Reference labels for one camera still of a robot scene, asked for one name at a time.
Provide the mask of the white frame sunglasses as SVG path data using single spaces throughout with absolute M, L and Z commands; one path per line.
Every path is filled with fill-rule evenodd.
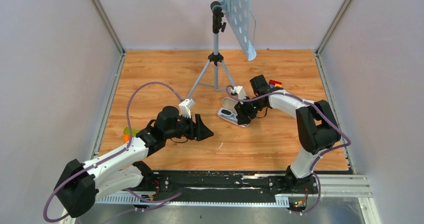
M 238 122 L 238 116 L 237 113 L 232 112 L 231 110 L 228 110 L 226 108 L 221 108 L 218 112 L 217 112 L 218 116 L 229 121 L 229 122 L 234 122 L 237 123 Z

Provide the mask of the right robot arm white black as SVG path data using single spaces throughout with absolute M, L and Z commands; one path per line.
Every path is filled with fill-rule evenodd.
M 238 125 L 247 125 L 263 109 L 277 109 L 295 118 L 301 149 L 295 161 L 287 169 L 286 188 L 298 193 L 306 185 L 318 161 L 319 155 L 329 150 L 341 139 L 330 105 L 325 100 L 311 101 L 297 97 L 275 81 L 266 81 L 263 75 L 250 81 L 255 94 L 246 95 L 242 86 L 228 86 L 227 92 L 236 100 Z

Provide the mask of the pink glasses case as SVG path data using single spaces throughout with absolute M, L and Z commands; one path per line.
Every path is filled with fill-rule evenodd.
M 221 108 L 218 110 L 217 115 L 227 122 L 245 128 L 248 124 L 238 124 L 238 114 L 235 110 L 235 105 L 237 103 L 237 101 L 229 97 L 223 98 Z

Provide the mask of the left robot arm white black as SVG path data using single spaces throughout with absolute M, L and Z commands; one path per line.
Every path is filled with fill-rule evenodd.
M 88 212 L 96 201 L 118 191 L 138 187 L 142 191 L 153 185 L 152 175 L 142 162 L 173 138 L 202 141 L 214 135 L 199 114 L 194 118 L 179 114 L 176 107 L 166 106 L 129 141 L 88 161 L 69 161 L 54 188 L 54 196 L 77 218 Z

